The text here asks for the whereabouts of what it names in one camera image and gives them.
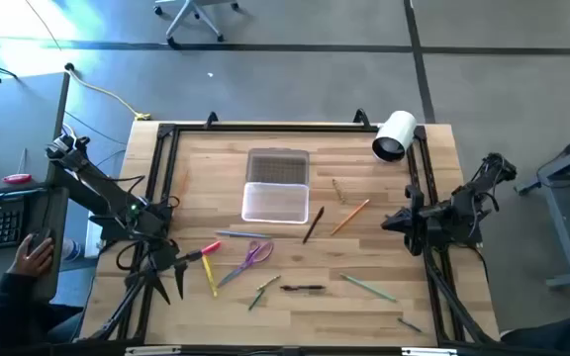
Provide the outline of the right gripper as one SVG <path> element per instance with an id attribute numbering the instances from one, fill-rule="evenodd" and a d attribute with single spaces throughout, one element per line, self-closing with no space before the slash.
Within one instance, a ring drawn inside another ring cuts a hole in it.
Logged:
<path id="1" fill-rule="evenodd" d="M 408 231 L 407 224 L 402 222 L 407 217 L 406 209 L 400 209 L 393 215 L 386 215 L 381 228 L 404 233 L 405 245 L 414 256 L 420 255 L 427 247 L 442 250 L 446 243 L 442 222 L 445 206 L 443 204 L 425 206 L 423 192 L 414 185 L 405 188 L 405 196 L 411 200 Z"/>

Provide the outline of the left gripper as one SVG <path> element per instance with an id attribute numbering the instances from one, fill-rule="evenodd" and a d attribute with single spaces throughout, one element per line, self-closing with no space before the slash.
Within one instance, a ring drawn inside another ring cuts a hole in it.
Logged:
<path id="1" fill-rule="evenodd" d="M 185 254 L 180 252 L 178 244 L 174 240 L 166 240 L 155 246 L 147 256 L 147 264 L 140 272 L 130 274 L 125 284 L 130 287 L 138 279 L 143 278 L 170 304 L 165 287 L 158 275 L 168 269 L 174 270 L 175 281 L 180 299 L 184 297 L 184 275 L 188 264 L 202 257 L 201 249 L 192 250 Z"/>

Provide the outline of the bright yellow crayon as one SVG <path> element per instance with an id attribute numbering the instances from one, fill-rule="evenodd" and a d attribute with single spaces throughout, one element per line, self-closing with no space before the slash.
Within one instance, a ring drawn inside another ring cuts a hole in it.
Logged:
<path id="1" fill-rule="evenodd" d="M 213 297 L 216 298 L 218 296 L 218 290 L 217 290 L 217 285 L 215 283 L 214 275 L 212 272 L 210 260 L 209 260 L 207 255 L 202 255 L 201 260 L 202 260 L 202 264 L 204 266 L 204 270 L 206 273 L 206 277 L 208 280 L 208 284 L 209 284 L 211 293 L 212 293 Z"/>

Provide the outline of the orange pencil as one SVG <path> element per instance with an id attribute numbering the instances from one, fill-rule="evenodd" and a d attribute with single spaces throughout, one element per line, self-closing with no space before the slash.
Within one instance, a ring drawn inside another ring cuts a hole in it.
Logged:
<path id="1" fill-rule="evenodd" d="M 355 216 L 357 216 L 370 202 L 370 199 L 365 200 L 357 206 L 346 218 L 344 218 L 331 232 L 331 236 L 338 233 L 347 223 L 349 223 Z"/>

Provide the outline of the light green pencil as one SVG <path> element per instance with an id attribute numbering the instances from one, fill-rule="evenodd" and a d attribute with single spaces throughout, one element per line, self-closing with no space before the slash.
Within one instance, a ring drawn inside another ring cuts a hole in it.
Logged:
<path id="1" fill-rule="evenodd" d="M 393 302 L 393 303 L 397 302 L 397 299 L 392 297 L 391 295 L 389 295 L 389 294 L 387 294 L 381 290 L 378 290 L 375 287 L 368 285 L 368 284 L 366 284 L 366 283 L 364 283 L 364 282 L 362 282 L 362 281 L 360 281 L 354 277 L 348 276 L 348 275 L 343 274 L 343 273 L 339 273 L 339 276 L 342 279 L 350 282 L 351 284 L 354 284 L 354 285 L 356 285 L 356 286 L 358 286 L 358 287 L 360 287 L 360 288 L 362 288 L 362 289 L 364 289 L 364 290 L 366 290 L 366 291 L 368 291 L 368 292 L 370 292 L 370 293 L 372 293 L 372 294 L 374 294 L 374 295 L 376 295 L 382 299 L 388 300 L 388 301 Z"/>

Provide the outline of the purple scissors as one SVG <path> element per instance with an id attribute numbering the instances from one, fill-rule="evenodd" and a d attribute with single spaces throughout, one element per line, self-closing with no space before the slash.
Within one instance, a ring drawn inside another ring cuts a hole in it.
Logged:
<path id="1" fill-rule="evenodd" d="M 249 269 L 255 264 L 266 261 L 274 249 L 274 243 L 272 241 L 258 242 L 252 241 L 248 246 L 248 251 L 246 252 L 244 260 L 239 264 L 239 266 L 225 276 L 217 285 L 218 288 L 223 287 L 226 283 L 230 282 L 243 271 Z"/>

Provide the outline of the slim black pen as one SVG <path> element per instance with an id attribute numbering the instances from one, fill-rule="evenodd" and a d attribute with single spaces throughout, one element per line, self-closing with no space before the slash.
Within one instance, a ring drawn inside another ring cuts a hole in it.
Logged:
<path id="1" fill-rule="evenodd" d="M 321 207 L 318 211 L 318 213 L 316 214 L 314 220 L 312 221 L 307 233 L 305 234 L 302 243 L 306 244 L 309 240 L 309 238 L 311 237 L 312 233 L 314 232 L 314 229 L 316 228 L 316 225 L 318 224 L 319 220 L 322 218 L 322 216 L 324 215 L 325 212 L 325 207 Z"/>

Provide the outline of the green pen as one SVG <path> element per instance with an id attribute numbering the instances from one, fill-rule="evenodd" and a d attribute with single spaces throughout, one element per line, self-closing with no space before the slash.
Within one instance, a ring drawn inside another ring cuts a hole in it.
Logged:
<path id="1" fill-rule="evenodd" d="M 253 298 L 252 302 L 250 303 L 250 305 L 248 306 L 248 311 L 252 311 L 255 306 L 257 305 L 257 303 L 259 302 L 259 300 L 262 298 L 262 296 L 264 295 L 264 293 L 266 292 L 266 290 L 263 289 L 259 289 L 256 292 L 255 297 Z"/>

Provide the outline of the olive yellow crayon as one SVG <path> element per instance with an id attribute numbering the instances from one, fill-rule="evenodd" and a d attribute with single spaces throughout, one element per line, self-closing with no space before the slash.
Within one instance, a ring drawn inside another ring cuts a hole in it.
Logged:
<path id="1" fill-rule="evenodd" d="M 268 281 L 264 282 L 263 284 L 261 284 L 259 287 L 256 288 L 257 292 L 263 291 L 265 290 L 268 286 L 270 286 L 272 283 L 276 282 L 277 280 L 279 280 L 281 278 L 281 275 L 276 275 L 272 278 L 270 278 Z"/>

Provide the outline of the short grey-green pencil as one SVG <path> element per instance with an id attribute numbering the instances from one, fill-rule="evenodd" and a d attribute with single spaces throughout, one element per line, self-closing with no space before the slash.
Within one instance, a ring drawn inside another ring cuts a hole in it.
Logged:
<path id="1" fill-rule="evenodd" d="M 414 324 L 404 320 L 402 317 L 397 317 L 397 322 L 408 327 L 409 329 L 411 329 L 417 333 L 424 333 L 419 327 L 417 327 Z"/>

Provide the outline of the clear plastic supply box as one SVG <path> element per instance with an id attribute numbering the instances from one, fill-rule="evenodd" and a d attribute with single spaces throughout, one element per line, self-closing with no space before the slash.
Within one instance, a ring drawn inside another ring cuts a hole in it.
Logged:
<path id="1" fill-rule="evenodd" d="M 241 218 L 253 223 L 306 223 L 309 179 L 308 151 L 252 148 L 247 155 Z"/>

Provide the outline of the person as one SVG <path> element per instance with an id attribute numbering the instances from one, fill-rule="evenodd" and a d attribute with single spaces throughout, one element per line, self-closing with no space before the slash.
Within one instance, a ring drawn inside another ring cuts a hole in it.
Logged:
<path id="1" fill-rule="evenodd" d="M 501 340 L 509 345 L 570 352 L 570 317 L 541 326 L 505 331 Z"/>
<path id="2" fill-rule="evenodd" d="M 36 300 L 37 281 L 13 273 L 0 280 L 0 348 L 67 343 L 78 331 L 83 308 Z"/>

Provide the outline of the office chair base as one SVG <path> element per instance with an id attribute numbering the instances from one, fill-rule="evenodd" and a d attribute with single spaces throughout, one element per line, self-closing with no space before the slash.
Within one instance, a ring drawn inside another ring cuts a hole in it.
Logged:
<path id="1" fill-rule="evenodd" d="M 163 3 L 171 3 L 177 2 L 180 0 L 155 0 L 155 6 L 153 8 L 154 14 L 157 16 L 161 16 L 163 14 L 163 10 L 161 8 L 161 4 Z M 206 25 L 211 29 L 211 31 L 216 35 L 217 42 L 222 43 L 225 40 L 223 33 L 220 29 L 213 23 L 211 18 L 205 12 L 205 7 L 210 5 L 218 5 L 218 4 L 229 4 L 233 11 L 239 12 L 240 6 L 237 0 L 182 0 L 183 5 L 180 8 L 179 12 L 175 15 L 174 19 L 172 20 L 170 26 L 167 28 L 165 32 L 165 38 L 167 44 L 175 50 L 180 50 L 181 45 L 178 44 L 173 35 L 179 29 L 181 22 L 188 16 L 193 15 L 197 20 L 202 20 L 206 23 Z"/>

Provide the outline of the black aluminium table frame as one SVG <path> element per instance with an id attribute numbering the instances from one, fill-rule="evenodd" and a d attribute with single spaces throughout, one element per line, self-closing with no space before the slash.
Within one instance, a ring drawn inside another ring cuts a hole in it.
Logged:
<path id="1" fill-rule="evenodd" d="M 180 299 L 172 271 L 160 279 L 170 299 L 141 292 L 132 308 L 128 334 L 118 341 L 132 346 L 206 347 L 222 353 L 282 346 L 335 346 L 361 353 L 379 346 L 434 346 L 453 332 L 451 311 L 427 278 L 422 258 L 412 256 L 402 236 L 381 228 L 386 215 L 407 205 L 405 187 L 412 180 L 432 183 L 446 198 L 462 182 L 452 129 L 424 128 L 429 157 L 419 155 L 384 163 L 372 153 L 374 126 L 332 123 L 168 122 L 169 138 L 159 138 L 159 122 L 134 123 L 122 173 L 146 176 L 156 151 L 171 175 L 145 178 L 155 194 L 168 191 L 175 206 L 170 236 L 183 252 L 217 240 L 211 256 L 218 283 L 244 260 L 252 241 L 272 241 L 270 257 L 218 288 L 213 297 L 200 262 L 188 267 Z M 241 201 L 248 152 L 252 148 L 306 150 L 311 163 L 309 220 L 305 224 L 245 222 Z M 337 180 L 346 198 L 333 189 Z M 357 206 L 369 204 L 338 233 L 332 230 Z M 303 238 L 321 207 L 325 212 L 306 244 Z M 271 238 L 217 235 L 217 230 L 244 231 Z M 382 299 L 350 282 L 354 277 L 397 299 Z M 252 311 L 256 288 L 272 283 Z M 324 285 L 323 291 L 285 292 L 281 285 Z M 417 333 L 397 317 L 419 327 Z"/>

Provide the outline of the red-handled screwdriver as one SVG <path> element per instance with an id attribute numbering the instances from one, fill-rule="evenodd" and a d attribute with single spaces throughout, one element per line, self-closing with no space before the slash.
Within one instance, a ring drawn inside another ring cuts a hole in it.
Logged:
<path id="1" fill-rule="evenodd" d="M 32 180 L 32 175 L 26 173 L 27 150 L 24 148 L 20 157 L 19 166 L 15 174 L 4 176 L 1 181 L 9 185 L 25 184 Z"/>

